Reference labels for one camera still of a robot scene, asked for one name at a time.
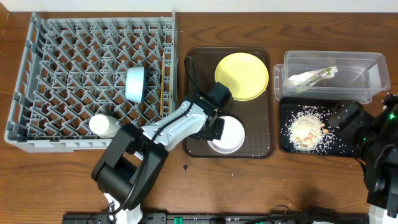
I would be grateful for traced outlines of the white pink bowl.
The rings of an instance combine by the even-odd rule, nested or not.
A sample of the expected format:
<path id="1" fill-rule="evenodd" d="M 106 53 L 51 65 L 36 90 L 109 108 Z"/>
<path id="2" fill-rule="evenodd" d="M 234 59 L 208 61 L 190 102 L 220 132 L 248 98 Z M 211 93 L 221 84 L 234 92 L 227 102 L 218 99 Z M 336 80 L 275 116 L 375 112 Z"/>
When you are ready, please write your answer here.
<path id="1" fill-rule="evenodd" d="M 208 141 L 208 145 L 218 153 L 231 154 L 243 145 L 246 136 L 244 126 L 232 116 L 221 116 L 220 119 L 224 120 L 221 139 Z"/>

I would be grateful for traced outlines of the yellow plate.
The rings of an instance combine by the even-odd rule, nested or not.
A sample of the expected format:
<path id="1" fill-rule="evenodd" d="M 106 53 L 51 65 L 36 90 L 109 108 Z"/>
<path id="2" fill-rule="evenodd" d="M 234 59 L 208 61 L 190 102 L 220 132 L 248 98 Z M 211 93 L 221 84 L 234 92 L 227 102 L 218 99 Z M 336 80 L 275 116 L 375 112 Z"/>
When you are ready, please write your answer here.
<path id="1" fill-rule="evenodd" d="M 215 82 L 226 86 L 235 100 L 249 101 L 260 96 L 269 84 L 265 63 L 253 54 L 227 55 L 216 66 Z"/>

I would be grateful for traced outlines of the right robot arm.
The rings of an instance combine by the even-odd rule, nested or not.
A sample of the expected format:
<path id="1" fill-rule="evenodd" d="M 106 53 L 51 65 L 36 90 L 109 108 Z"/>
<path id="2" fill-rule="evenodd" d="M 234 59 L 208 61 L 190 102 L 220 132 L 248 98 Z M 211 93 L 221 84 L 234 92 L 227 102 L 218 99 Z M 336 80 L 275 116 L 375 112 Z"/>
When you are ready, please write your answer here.
<path id="1" fill-rule="evenodd" d="M 397 95 L 388 93 L 382 112 L 369 114 L 356 101 L 339 101 L 327 124 L 355 147 L 364 173 L 370 223 L 397 223 Z"/>

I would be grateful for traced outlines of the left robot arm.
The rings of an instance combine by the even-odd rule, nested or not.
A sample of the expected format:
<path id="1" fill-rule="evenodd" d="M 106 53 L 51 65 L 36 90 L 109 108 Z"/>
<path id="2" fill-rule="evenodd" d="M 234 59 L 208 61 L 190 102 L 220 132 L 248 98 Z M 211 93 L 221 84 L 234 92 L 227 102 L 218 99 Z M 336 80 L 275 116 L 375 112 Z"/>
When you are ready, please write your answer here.
<path id="1" fill-rule="evenodd" d="M 94 166 L 92 179 L 110 203 L 99 222 L 139 223 L 140 205 L 152 190 L 169 155 L 185 138 L 221 139 L 218 114 L 231 98 L 221 83 L 205 95 L 194 93 L 166 118 L 138 128 L 125 124 Z"/>

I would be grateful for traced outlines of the light blue bowl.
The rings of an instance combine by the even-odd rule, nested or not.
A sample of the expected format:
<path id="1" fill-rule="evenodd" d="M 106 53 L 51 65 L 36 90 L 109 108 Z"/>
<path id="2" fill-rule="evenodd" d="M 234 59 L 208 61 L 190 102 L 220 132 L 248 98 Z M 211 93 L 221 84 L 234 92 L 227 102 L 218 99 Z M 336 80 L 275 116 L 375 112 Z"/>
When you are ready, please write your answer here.
<path id="1" fill-rule="evenodd" d="M 144 97 L 145 68 L 132 67 L 127 70 L 125 96 L 134 103 L 141 103 Z"/>

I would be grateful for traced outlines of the white paper cup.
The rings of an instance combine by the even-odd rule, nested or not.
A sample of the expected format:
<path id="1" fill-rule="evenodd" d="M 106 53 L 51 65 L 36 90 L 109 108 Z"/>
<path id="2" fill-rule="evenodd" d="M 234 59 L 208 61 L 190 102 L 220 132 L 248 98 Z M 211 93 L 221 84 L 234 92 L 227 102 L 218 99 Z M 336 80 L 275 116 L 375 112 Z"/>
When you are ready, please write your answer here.
<path id="1" fill-rule="evenodd" d="M 89 128 L 101 138 L 113 138 L 121 126 L 119 121 L 112 116 L 96 114 L 89 120 Z"/>

